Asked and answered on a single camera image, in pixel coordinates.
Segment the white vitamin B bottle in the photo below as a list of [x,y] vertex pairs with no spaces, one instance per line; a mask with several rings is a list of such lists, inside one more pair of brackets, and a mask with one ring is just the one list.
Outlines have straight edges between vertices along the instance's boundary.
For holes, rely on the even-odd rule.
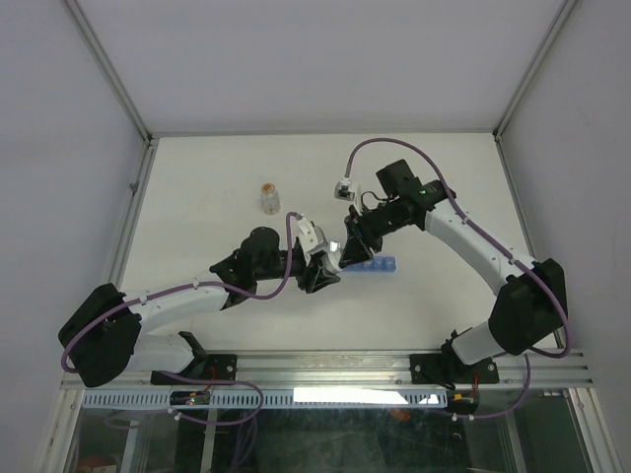
[[333,273],[342,271],[340,266],[343,247],[338,241],[330,241],[326,249],[325,265],[327,269]]

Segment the blue weekly pill organizer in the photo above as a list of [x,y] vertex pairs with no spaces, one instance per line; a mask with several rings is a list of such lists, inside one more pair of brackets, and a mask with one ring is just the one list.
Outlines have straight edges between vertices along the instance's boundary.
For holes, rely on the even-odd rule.
[[371,260],[346,266],[343,271],[352,273],[393,273],[396,271],[396,258],[390,255],[376,255]]

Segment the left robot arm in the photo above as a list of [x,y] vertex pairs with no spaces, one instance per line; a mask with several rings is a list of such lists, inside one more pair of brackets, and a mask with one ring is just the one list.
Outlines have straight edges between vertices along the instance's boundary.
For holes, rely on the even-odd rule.
[[191,332],[160,335],[158,329],[279,295],[278,290],[259,293],[261,281],[284,287],[294,279],[301,291],[315,293],[339,282],[341,252],[320,228],[302,221],[287,249],[281,249],[276,231],[259,227],[231,255],[170,288],[123,293],[112,283],[100,285],[58,333],[61,366],[88,388],[124,372],[171,372],[189,383],[209,378],[207,352]]

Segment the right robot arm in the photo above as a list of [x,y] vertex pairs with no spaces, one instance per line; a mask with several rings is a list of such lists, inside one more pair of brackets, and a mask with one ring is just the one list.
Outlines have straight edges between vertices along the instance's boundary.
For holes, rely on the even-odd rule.
[[341,266],[373,259],[385,236],[415,226],[453,250],[496,298],[487,321],[453,332],[439,355],[413,363],[422,382],[452,389],[482,379],[494,357],[535,349],[543,338],[566,328],[565,277],[556,261],[538,262],[505,246],[470,219],[441,179],[422,182],[404,160],[380,169],[377,178],[386,196],[374,209],[363,204],[359,185],[348,175],[335,186],[335,198],[350,204]]

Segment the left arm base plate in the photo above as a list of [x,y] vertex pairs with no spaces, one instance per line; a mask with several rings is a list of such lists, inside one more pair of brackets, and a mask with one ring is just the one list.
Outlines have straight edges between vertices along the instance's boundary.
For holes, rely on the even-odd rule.
[[181,372],[167,374],[153,371],[150,377],[152,385],[209,385],[212,381],[233,381],[238,371],[236,354],[206,354],[195,358]]

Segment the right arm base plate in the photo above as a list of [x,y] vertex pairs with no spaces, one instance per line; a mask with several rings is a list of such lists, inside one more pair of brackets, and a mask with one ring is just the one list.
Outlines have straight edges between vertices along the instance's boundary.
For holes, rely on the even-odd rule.
[[411,354],[409,370],[413,384],[436,384],[455,389],[457,384],[498,384],[497,365],[490,358],[465,365],[457,357],[443,353]]

